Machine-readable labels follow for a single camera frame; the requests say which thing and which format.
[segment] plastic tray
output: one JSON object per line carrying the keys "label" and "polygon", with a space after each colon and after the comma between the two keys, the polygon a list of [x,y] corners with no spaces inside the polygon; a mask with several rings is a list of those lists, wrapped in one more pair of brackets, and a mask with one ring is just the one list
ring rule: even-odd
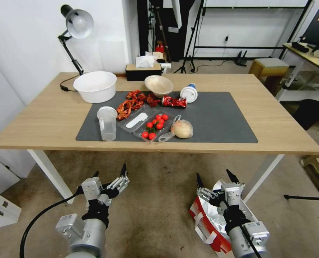
{"label": "plastic tray", "polygon": [[[136,110],[135,112],[132,111],[131,115],[124,120],[121,120],[117,123],[117,125],[125,130],[126,132],[132,133],[135,130],[137,130],[148,118],[153,117],[153,114],[155,112],[158,112],[159,110],[155,107],[150,107],[147,104],[144,104],[141,108]],[[139,114],[145,113],[147,115],[147,119],[145,121],[139,121],[136,123],[133,127],[127,128],[126,125],[131,122],[133,119],[135,119]]]}
{"label": "plastic tray", "polygon": [[[165,121],[163,128],[156,131],[156,137],[155,137],[154,139],[152,139],[152,140],[143,138],[143,137],[141,136],[141,134],[142,134],[144,131],[146,131],[146,124],[147,124],[148,122],[151,122],[153,119],[155,119],[155,118],[156,118],[156,115],[162,115],[162,114],[167,114],[167,115],[168,115],[168,119]],[[163,110],[157,110],[152,116],[149,116],[149,117],[143,122],[143,124],[142,124],[140,127],[138,127],[137,130],[135,130],[135,131],[133,132],[133,134],[134,134],[136,137],[138,137],[138,138],[140,138],[140,139],[142,139],[143,141],[146,141],[146,142],[156,141],[161,135],[163,135],[163,134],[165,134],[165,133],[167,133],[167,132],[170,131],[170,128],[171,128],[171,126],[172,126],[172,124],[173,124],[174,119],[175,119],[175,116],[174,116],[174,115],[172,115],[172,114],[170,114],[170,113],[168,113],[168,112],[165,112],[165,111],[163,111]]]}

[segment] white plastic basin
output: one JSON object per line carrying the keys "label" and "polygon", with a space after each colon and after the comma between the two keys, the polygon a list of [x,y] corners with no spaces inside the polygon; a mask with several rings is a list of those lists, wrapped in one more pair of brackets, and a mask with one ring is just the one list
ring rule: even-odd
{"label": "white plastic basin", "polygon": [[102,103],[114,97],[116,75],[111,72],[96,71],[79,76],[73,87],[89,103]]}

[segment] lamp shade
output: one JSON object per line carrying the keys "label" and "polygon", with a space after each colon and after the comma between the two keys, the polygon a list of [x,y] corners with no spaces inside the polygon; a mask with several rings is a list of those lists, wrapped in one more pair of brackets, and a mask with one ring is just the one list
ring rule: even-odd
{"label": "lamp shade", "polygon": [[74,38],[86,38],[94,28],[94,20],[86,11],[73,9],[69,5],[63,5],[61,13],[66,18],[68,32]]}

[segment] wooden table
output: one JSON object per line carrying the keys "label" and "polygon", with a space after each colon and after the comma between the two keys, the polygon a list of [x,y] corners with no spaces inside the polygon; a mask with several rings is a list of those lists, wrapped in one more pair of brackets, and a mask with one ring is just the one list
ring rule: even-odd
{"label": "wooden table", "polygon": [[[198,91],[228,91],[253,130],[258,143],[148,143],[76,141],[90,110],[77,92],[64,92],[59,84],[74,73],[60,73],[7,128],[0,133],[0,148],[28,149],[64,198],[72,192],[43,150],[142,151],[201,153],[267,153],[259,170],[246,185],[247,201],[284,154],[319,154],[319,146],[252,74],[165,74],[180,91],[194,82]],[[72,88],[72,81],[66,86]],[[117,90],[145,90],[144,82],[118,77]]]}
{"label": "wooden table", "polygon": [[309,90],[288,90],[291,84],[293,83],[294,79],[302,69],[305,62],[308,62],[310,64],[313,64],[314,66],[319,68],[319,57],[315,57],[311,51],[312,49],[307,46],[306,43],[301,43],[305,47],[309,48],[309,52],[303,53],[296,48],[292,47],[291,43],[284,43],[283,46],[287,48],[289,51],[294,53],[295,55],[299,56],[301,58],[301,62],[297,64],[295,69],[290,74],[288,80],[284,84],[283,88],[278,92],[278,94],[275,96],[275,98],[278,101],[300,101],[303,99],[314,99],[319,100],[319,91],[309,91]]}

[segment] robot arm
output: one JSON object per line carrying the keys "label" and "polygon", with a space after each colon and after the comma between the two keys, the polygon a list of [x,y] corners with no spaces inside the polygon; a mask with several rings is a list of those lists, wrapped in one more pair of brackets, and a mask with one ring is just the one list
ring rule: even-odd
{"label": "robot arm", "polygon": [[77,214],[62,216],[55,229],[69,243],[66,258],[100,258],[105,256],[105,230],[108,227],[108,209],[112,199],[123,192],[130,180],[126,164],[112,183],[102,185],[98,176],[86,179],[82,189],[89,203],[88,212],[79,218]]}
{"label": "robot arm", "polygon": [[211,191],[203,186],[197,173],[198,188],[196,194],[215,207],[221,207],[226,221],[225,231],[230,237],[231,248],[236,258],[261,257],[267,255],[265,243],[269,232],[261,221],[250,221],[240,210],[241,193],[244,183],[226,170],[231,183],[223,183],[220,190]]}

